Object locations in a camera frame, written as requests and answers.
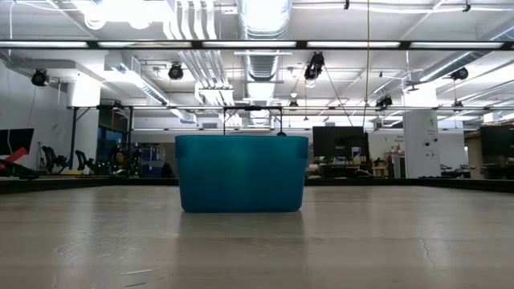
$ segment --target red object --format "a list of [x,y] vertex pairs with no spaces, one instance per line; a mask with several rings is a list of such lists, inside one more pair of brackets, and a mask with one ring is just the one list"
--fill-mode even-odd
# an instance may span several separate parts
[[25,148],[20,148],[16,152],[12,153],[10,156],[6,157],[4,160],[10,161],[10,162],[16,162],[17,160],[19,160],[20,158],[22,158],[23,156],[25,156],[27,154],[29,154],[29,152],[27,152],[27,150]]

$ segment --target computer monitor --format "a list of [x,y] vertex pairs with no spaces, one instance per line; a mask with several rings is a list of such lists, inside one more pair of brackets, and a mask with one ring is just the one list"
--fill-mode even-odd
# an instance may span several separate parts
[[312,128],[314,157],[352,158],[352,148],[367,149],[362,127]]
[[0,156],[9,156],[20,148],[29,153],[33,135],[33,128],[0,130]]

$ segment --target wooden floor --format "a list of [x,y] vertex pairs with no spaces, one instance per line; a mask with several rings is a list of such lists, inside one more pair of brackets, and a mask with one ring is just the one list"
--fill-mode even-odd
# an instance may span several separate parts
[[514,195],[308,187],[294,214],[186,214],[176,187],[0,195],[1,288],[512,288]]

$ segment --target pillar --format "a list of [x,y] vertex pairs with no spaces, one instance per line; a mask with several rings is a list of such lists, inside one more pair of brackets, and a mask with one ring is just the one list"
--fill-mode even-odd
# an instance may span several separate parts
[[[404,95],[405,106],[436,107],[437,95],[431,83]],[[411,111],[403,115],[408,178],[440,177],[438,117],[435,110]]]
[[[100,83],[87,76],[80,75],[74,82],[68,84],[68,103],[73,107],[90,107],[100,104]],[[87,158],[96,159],[96,146],[98,141],[99,112],[91,109],[88,112],[81,109],[77,113],[80,117],[76,122],[75,150],[83,151]],[[73,154],[73,169],[79,165],[75,152]]]

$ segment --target teal plastic bin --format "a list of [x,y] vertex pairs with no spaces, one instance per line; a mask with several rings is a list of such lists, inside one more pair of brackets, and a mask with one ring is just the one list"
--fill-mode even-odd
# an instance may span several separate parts
[[292,212],[302,204],[308,138],[177,136],[186,212]]

